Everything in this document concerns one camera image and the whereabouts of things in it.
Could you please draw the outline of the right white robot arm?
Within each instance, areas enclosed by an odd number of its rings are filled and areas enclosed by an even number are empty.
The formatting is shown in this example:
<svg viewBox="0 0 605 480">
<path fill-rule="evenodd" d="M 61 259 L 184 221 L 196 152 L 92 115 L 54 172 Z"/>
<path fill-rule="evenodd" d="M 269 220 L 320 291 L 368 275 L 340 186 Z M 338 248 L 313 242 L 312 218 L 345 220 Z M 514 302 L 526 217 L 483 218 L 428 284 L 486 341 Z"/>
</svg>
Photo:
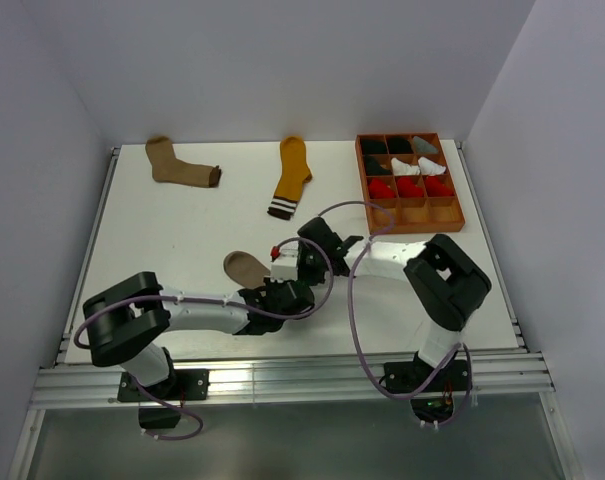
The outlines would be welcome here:
<svg viewBox="0 0 605 480">
<path fill-rule="evenodd" d="M 333 273 L 350 282 L 358 275 L 408 282 L 431 320 L 417 352 L 415 378 L 425 389 L 439 388 L 450 374 L 444 359 L 461 347 L 468 320 L 492 289 L 483 270 L 446 234 L 411 243 L 343 239 L 316 217 L 298 235 L 316 243 L 331 261 Z"/>
</svg>

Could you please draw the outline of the tan sock with red cuff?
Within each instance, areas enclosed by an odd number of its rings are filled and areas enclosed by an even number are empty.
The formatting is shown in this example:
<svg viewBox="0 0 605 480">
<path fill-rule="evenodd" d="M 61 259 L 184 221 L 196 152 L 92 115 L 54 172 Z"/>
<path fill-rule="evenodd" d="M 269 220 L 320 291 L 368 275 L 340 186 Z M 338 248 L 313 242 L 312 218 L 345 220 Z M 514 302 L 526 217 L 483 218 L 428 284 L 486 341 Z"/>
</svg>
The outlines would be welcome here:
<svg viewBox="0 0 605 480">
<path fill-rule="evenodd" d="M 233 251 L 223 260 L 223 270 L 226 275 L 247 289 L 256 289 L 264 285 L 264 278 L 270 275 L 270 270 L 253 255 L 244 251 Z"/>
</svg>

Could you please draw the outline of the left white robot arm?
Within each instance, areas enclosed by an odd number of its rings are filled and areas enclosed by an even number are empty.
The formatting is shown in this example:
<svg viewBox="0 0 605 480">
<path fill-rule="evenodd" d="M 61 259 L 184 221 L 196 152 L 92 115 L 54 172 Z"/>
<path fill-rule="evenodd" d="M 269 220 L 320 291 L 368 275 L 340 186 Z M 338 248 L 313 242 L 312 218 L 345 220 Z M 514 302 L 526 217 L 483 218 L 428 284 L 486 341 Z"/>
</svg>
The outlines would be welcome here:
<svg viewBox="0 0 605 480">
<path fill-rule="evenodd" d="M 167 349 L 154 341 L 165 332 L 214 331 L 260 336 L 279 331 L 289 318 L 315 307 L 311 289 L 295 280 L 243 288 L 227 296 L 194 297 L 162 287 L 153 272 L 140 272 L 90 297 L 74 343 L 90 351 L 96 367 L 119 365 L 154 399 L 177 386 Z"/>
</svg>

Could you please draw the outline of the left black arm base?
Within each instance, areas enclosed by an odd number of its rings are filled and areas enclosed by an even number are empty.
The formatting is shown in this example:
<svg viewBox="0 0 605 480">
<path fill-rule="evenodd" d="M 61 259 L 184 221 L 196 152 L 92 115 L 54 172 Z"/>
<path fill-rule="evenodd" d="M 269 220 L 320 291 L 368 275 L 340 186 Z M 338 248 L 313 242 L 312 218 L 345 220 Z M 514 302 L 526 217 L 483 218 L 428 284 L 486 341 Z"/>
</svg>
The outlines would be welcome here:
<svg viewBox="0 0 605 480">
<path fill-rule="evenodd" d="M 183 417 L 188 402 L 204 401 L 208 396 L 208 369 L 179 369 L 154 386 L 138 388 L 133 376 L 123 373 L 116 396 L 118 403 L 139 404 L 138 424 L 145 432 L 167 436 Z"/>
</svg>

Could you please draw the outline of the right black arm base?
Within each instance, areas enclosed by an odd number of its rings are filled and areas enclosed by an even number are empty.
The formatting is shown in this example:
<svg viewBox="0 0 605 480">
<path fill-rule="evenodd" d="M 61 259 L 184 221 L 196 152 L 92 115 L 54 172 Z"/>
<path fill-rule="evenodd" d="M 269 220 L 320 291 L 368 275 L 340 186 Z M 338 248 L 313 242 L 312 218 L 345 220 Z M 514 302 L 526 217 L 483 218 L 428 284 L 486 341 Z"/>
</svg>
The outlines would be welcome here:
<svg viewBox="0 0 605 480">
<path fill-rule="evenodd" d="M 432 368 L 421 360 L 387 362 L 383 365 L 383 370 L 378 383 L 393 394 L 414 391 L 432 372 Z M 410 401 L 413 414 L 429 425 L 449 420 L 455 413 L 454 395 L 467 393 L 470 379 L 467 363 L 452 360 L 424 389 L 424 393 L 431 394 L 431 397 L 419 397 Z"/>
</svg>

